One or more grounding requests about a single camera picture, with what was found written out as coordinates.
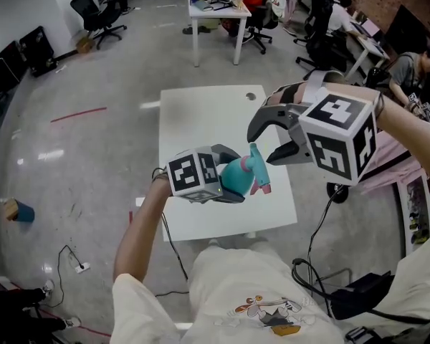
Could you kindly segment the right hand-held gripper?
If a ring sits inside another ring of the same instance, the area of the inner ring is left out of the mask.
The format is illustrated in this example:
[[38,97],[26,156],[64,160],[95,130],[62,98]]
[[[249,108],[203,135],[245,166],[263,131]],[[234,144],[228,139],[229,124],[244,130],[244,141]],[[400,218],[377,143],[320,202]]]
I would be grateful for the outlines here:
[[247,142],[255,142],[268,126],[279,126],[290,141],[269,155],[268,164],[314,163],[329,182],[356,185],[377,148],[377,92],[345,84],[338,71],[314,71],[303,82],[301,103],[258,109],[247,129]]

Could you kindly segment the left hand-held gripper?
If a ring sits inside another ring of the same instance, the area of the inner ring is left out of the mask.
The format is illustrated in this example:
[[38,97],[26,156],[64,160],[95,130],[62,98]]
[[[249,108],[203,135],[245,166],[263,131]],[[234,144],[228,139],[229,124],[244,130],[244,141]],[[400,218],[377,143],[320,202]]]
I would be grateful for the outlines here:
[[210,199],[225,204],[243,203],[242,194],[221,189],[216,166],[229,164],[241,156],[231,148],[216,144],[185,150],[166,163],[166,173],[172,195],[190,201],[205,203]]

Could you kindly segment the person's right hand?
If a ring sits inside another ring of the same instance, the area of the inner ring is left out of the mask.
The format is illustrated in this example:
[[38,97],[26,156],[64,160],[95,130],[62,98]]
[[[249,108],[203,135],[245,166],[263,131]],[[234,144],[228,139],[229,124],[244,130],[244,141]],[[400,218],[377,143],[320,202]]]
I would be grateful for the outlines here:
[[264,102],[263,106],[302,102],[306,82],[287,84],[277,88]]

